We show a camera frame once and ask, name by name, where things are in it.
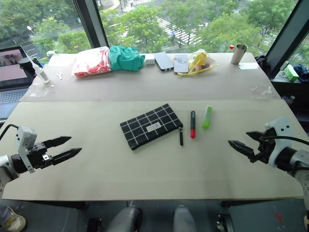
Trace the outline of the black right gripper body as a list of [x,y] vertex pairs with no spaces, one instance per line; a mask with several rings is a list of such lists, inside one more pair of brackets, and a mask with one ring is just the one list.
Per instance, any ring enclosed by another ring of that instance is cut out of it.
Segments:
[[274,150],[276,142],[275,139],[265,139],[265,137],[272,137],[276,135],[277,134],[274,128],[267,129],[264,132],[258,132],[257,135],[257,141],[259,142],[258,147],[259,153],[257,154],[258,161],[268,164],[269,157],[272,151]]

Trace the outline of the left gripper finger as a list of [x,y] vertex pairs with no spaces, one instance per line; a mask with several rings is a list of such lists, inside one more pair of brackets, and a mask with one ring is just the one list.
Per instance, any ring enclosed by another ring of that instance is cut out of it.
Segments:
[[76,156],[82,148],[71,148],[51,158],[51,164],[57,165]]
[[71,139],[70,136],[59,136],[54,139],[46,140],[43,142],[43,144],[46,148],[57,147],[59,145],[66,143],[70,139]]

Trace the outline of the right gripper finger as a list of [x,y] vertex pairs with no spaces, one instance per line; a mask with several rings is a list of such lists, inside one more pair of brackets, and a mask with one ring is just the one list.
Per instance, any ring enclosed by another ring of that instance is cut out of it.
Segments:
[[228,143],[234,150],[246,156],[251,163],[255,163],[259,160],[258,155],[254,154],[254,150],[244,143],[237,140],[228,140]]
[[255,141],[258,141],[259,143],[261,143],[263,141],[263,137],[265,135],[264,132],[260,132],[260,131],[247,131],[246,134],[252,138]]

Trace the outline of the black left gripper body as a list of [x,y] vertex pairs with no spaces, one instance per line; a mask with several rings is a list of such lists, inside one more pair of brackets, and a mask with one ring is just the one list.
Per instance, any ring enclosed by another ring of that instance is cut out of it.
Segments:
[[27,148],[27,157],[34,169],[43,169],[53,164],[52,156],[47,154],[47,149],[53,147],[53,142],[40,142],[32,148]]

